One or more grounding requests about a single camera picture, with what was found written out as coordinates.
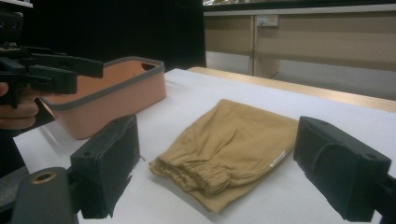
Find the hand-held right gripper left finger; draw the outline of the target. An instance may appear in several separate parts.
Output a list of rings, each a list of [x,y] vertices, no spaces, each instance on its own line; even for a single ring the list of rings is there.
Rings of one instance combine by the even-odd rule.
[[[112,216],[140,160],[137,118],[110,121],[70,157],[78,210],[85,218]]]

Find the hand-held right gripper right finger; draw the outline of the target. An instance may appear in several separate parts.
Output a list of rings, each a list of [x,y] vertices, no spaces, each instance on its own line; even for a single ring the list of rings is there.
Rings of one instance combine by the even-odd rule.
[[[293,159],[345,220],[391,221],[391,159],[329,122],[299,119]]]

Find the pink basket with grey rim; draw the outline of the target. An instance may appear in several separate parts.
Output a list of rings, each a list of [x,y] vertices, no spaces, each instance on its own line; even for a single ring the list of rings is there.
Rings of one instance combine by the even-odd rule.
[[[110,121],[133,115],[166,97],[164,63],[125,57],[104,65],[101,78],[79,77],[78,92],[42,100],[74,138],[86,139]]]

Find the tan pants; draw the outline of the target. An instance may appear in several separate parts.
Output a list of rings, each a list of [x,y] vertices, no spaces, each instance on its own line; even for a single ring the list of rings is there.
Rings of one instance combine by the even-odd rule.
[[[207,210],[244,196],[293,149],[298,121],[222,99],[149,164]]]

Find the black curtain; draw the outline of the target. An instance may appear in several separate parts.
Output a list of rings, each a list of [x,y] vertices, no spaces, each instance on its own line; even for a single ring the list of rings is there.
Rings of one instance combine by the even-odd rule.
[[[109,62],[138,56],[166,70],[205,66],[201,0],[0,0],[21,13],[17,43]]]

